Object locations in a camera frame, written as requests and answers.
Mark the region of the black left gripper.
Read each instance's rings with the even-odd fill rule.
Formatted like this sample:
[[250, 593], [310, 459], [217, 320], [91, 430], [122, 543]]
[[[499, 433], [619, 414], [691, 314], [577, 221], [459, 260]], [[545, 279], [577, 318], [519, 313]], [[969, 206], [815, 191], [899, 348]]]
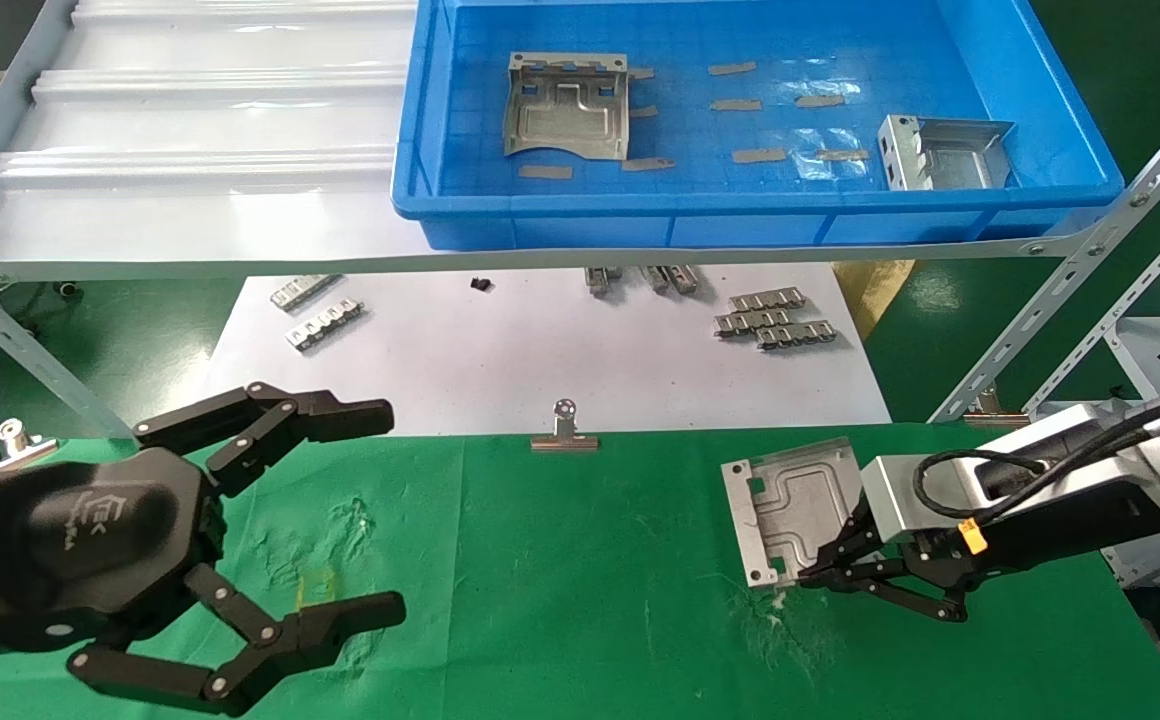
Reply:
[[[218, 496], [235, 497], [302, 442], [383, 436], [391, 402], [342, 402], [254, 381], [138, 421], [146, 450], [119, 461], [0, 471], [0, 653], [61, 650], [99, 694], [242, 717], [300, 672], [328, 667], [353, 635], [406, 619], [401, 592], [318, 603], [277, 620], [209, 565], [222, 559]], [[204, 471], [184, 459], [219, 445]], [[210, 667], [128, 653], [195, 599], [242, 639]]]

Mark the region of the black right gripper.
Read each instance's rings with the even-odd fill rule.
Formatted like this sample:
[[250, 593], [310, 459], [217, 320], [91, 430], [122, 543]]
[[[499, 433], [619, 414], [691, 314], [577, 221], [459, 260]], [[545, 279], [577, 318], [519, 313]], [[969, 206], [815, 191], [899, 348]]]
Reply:
[[[871, 503], [860, 497], [839, 534], [802, 570], [800, 587], [864, 592], [942, 623], [967, 621], [965, 597], [991, 579], [1160, 534], [1160, 479], [1150, 470], [1082, 470], [991, 521], [960, 524], [1005, 506], [1037, 470], [914, 470], [900, 486], [900, 557], [880, 551]], [[936, 596], [897, 586], [913, 579]]]

